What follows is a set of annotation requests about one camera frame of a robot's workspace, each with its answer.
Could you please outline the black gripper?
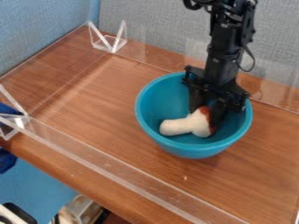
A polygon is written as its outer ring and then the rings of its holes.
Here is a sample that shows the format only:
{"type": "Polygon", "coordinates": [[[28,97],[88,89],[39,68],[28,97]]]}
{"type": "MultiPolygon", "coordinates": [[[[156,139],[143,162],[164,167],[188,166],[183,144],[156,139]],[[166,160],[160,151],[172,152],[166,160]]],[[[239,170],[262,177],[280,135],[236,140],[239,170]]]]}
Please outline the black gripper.
{"type": "Polygon", "coordinates": [[[215,132],[230,109],[236,112],[246,109],[250,93],[240,87],[235,79],[218,86],[208,82],[203,75],[202,68],[187,65],[182,83],[188,87],[191,112],[210,102],[210,129],[215,132]]]}

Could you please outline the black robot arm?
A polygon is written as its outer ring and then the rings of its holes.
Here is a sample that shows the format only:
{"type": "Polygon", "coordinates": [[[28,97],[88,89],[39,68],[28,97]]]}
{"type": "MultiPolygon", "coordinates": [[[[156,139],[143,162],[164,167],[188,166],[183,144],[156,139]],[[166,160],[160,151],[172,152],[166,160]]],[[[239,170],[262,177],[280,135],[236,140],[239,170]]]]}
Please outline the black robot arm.
{"type": "Polygon", "coordinates": [[[216,129],[224,115],[246,110],[250,93],[238,84],[243,55],[254,40],[258,0],[182,0],[184,7],[210,13],[206,67],[184,67],[182,83],[190,89],[190,111],[210,109],[208,127],[216,129]]]}

